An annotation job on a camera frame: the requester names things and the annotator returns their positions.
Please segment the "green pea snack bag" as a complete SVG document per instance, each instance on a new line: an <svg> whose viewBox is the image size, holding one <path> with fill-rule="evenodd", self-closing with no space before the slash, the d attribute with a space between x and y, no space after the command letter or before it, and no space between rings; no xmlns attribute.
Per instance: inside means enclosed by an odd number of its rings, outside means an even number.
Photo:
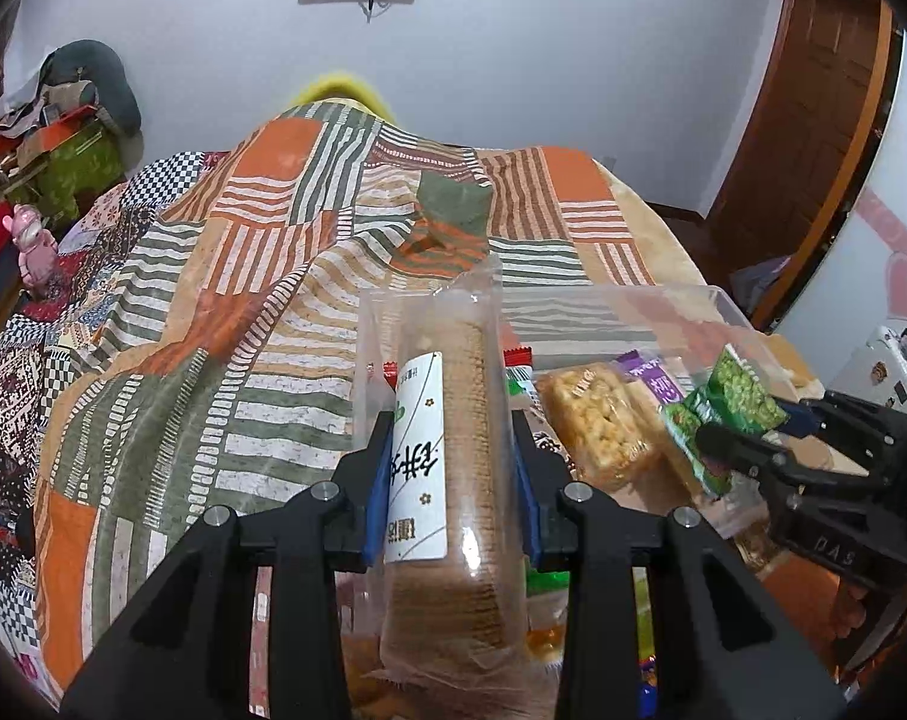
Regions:
<svg viewBox="0 0 907 720"><path fill-rule="evenodd" d="M723 346L709 379L678 403L663 405L660 416L666 432L689 461L702 491L712 499L723 497L732 489L732 473L722 470L699 449L699 429L704 424L720 424L748 436L762 437L787 421L787 413L730 343Z"/></svg>

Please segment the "purple cracker pack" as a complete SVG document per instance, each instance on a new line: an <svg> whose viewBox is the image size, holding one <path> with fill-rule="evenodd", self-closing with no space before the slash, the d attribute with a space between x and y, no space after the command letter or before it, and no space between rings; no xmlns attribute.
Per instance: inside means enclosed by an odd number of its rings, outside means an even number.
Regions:
<svg viewBox="0 0 907 720"><path fill-rule="evenodd" d="M665 364L657 356L644 356L632 349L616 358L616 366L629 382L640 382L655 398L658 405L675 405L686 397L684 390L666 371Z"/></svg>

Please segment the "yellow puffed snack bag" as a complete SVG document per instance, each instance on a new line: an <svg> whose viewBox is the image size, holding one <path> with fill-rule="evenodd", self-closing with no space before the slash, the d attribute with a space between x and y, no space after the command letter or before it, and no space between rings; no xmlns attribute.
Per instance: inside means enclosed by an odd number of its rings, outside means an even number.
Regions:
<svg viewBox="0 0 907 720"><path fill-rule="evenodd" d="M536 388L549 426L586 483L614 493L658 457L647 418L609 364L547 372Z"/></svg>

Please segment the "round cracker tube pack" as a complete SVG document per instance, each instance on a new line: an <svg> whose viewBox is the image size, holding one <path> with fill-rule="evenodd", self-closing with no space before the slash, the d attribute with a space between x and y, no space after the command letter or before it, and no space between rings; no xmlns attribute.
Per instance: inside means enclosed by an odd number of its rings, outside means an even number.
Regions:
<svg viewBox="0 0 907 720"><path fill-rule="evenodd" d="M502 265L362 294L354 439L387 413L380 539L388 678L502 702L525 666L525 558L499 338Z"/></svg>

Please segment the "red white snack bag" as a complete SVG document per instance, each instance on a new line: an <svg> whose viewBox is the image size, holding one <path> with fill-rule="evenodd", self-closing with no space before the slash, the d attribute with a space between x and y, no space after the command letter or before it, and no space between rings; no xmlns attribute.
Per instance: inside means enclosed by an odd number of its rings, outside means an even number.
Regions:
<svg viewBox="0 0 907 720"><path fill-rule="evenodd" d="M515 346L504 351L504 371L508 394L518 408L533 410L540 395L533 376L533 353L528 346Z"/></svg>

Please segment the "clear plastic storage bin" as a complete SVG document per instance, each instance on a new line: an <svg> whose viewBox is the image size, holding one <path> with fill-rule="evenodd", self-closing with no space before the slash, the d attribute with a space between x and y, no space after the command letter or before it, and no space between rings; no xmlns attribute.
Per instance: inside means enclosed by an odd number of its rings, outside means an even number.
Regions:
<svg viewBox="0 0 907 720"><path fill-rule="evenodd" d="M355 390L391 392L388 562L492 554L517 536L511 383L496 289L362 296ZM518 387L536 447L558 449L575 479L619 502L649 514L688 502L725 538L769 515L744 476L722 479L716 493L702 486L666 421L683 400L620 362L525 374Z"/></svg>

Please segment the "patchwork orange bed blanket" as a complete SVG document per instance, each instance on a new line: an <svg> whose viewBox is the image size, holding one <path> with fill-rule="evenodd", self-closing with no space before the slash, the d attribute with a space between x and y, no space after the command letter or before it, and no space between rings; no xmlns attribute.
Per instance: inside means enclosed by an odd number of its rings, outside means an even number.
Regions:
<svg viewBox="0 0 907 720"><path fill-rule="evenodd" d="M0 333L0 641L46 704L202 509L266 511L354 436L360 296L501 261L536 355L650 349L589 284L696 284L673 232L577 149L474 149L344 99L102 193Z"/></svg>

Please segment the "wooden door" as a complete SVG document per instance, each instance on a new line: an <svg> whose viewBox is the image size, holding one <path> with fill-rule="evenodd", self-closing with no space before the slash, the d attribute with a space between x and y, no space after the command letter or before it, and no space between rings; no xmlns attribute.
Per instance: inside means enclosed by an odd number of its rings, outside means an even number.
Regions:
<svg viewBox="0 0 907 720"><path fill-rule="evenodd" d="M748 266L785 262L746 310L755 327L784 316L862 187L893 49L885 0L782 4L761 91L707 216L719 283L730 286Z"/></svg>

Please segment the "pink plush toy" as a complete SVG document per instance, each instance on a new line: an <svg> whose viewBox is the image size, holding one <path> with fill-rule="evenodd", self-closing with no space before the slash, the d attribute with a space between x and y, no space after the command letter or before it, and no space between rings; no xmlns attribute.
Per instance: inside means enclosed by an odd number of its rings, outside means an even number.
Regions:
<svg viewBox="0 0 907 720"><path fill-rule="evenodd" d="M55 273L58 243L44 226L43 216L33 205L16 205L2 218L2 226L17 249L23 286L33 294L46 293Z"/></svg>

